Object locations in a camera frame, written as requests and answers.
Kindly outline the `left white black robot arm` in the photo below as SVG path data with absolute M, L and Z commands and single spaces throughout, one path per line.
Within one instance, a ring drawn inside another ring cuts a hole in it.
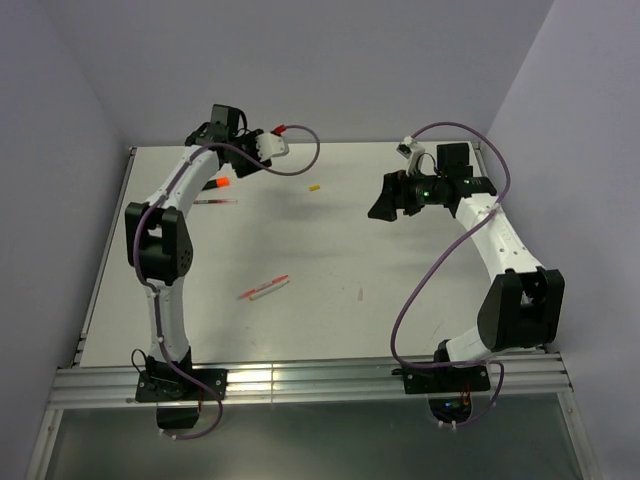
M 172 399 L 187 397 L 195 386 L 183 315 L 184 278 L 194 259 L 186 217 L 222 166 L 246 176 L 271 165 L 258 157 L 261 133 L 248 129 L 242 110 L 215 104 L 210 119 L 185 140 L 178 164 L 158 190 L 125 209 L 127 258 L 145 290 L 151 323 L 144 383 Z

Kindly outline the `aluminium frame rail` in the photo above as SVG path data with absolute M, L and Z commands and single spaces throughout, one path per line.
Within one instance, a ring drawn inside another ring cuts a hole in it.
M 503 395 L 560 394 L 573 390 L 558 354 L 507 355 Z M 225 403 L 280 404 L 395 400 L 405 397 L 388 358 L 227 364 Z M 139 375 L 132 367 L 72 368 L 56 373 L 49 410 L 138 407 Z

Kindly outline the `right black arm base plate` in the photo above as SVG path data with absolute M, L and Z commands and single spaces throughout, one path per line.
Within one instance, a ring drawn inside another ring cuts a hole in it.
M 392 376 L 402 379 L 406 394 L 444 394 L 486 392 L 491 388 L 485 366 L 408 369 L 399 367 Z

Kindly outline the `black orange highlighter pen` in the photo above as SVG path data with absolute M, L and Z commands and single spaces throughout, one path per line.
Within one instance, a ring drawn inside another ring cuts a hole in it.
M 226 188 L 232 185 L 232 179 L 228 176 L 211 179 L 202 187 L 203 191 Z

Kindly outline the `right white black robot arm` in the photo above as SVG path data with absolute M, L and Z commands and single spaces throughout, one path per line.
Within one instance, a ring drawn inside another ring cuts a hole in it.
M 446 208 L 464 228 L 462 238 L 473 241 L 491 281 L 475 326 L 438 346 L 432 368 L 435 383 L 455 389 L 467 377 L 466 365 L 505 350 L 554 341 L 564 277 L 557 269 L 545 268 L 521 241 L 491 180 L 475 175 L 468 144 L 438 146 L 431 157 L 431 174 L 421 171 L 428 153 L 415 139 L 404 138 L 396 150 L 408 165 L 384 175 L 369 218 L 393 222 L 399 215 L 413 216 L 426 206 Z

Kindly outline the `red pen with clear barrel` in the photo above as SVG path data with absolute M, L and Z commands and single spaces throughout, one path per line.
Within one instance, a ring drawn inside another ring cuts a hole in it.
M 263 283 L 261 285 L 258 285 L 258 286 L 254 287 L 252 289 L 249 289 L 249 290 L 243 292 L 242 294 L 240 294 L 237 297 L 237 299 L 238 300 L 242 300 L 242 299 L 248 298 L 253 294 L 261 292 L 261 291 L 263 291 L 265 289 L 268 289 L 268 288 L 270 288 L 272 286 L 275 286 L 275 285 L 277 285 L 279 283 L 282 283 L 282 282 L 284 282 L 284 281 L 286 281 L 288 279 L 289 279 L 289 275 L 282 275 L 282 276 L 276 277 L 276 278 L 274 278 L 272 280 L 269 280 L 269 281 L 267 281 L 267 282 L 265 282 L 265 283 Z

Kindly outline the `dark red pen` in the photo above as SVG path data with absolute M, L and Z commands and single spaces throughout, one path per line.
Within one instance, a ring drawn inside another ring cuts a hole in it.
M 194 201 L 194 205 L 224 205 L 237 203 L 238 200 L 235 199 L 201 199 Z

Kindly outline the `white pen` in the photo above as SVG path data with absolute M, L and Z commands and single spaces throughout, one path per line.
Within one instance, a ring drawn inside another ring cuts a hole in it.
M 255 301 L 257 299 L 260 299 L 266 295 L 269 295 L 277 290 L 279 290 L 280 288 L 285 287 L 286 285 L 289 284 L 288 280 L 283 280 L 281 282 L 275 283 L 273 285 L 270 285 L 262 290 L 256 291 L 255 293 L 251 294 L 249 296 L 249 300 L 250 301 Z

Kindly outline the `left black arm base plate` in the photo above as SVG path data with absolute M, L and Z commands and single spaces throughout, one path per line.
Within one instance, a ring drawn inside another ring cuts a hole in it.
M 176 401 L 213 401 L 225 398 L 227 386 L 226 369 L 206 368 L 189 371 L 188 375 L 212 390 L 213 395 L 200 385 L 194 384 L 174 370 L 139 375 L 135 393 L 138 403 L 162 403 Z

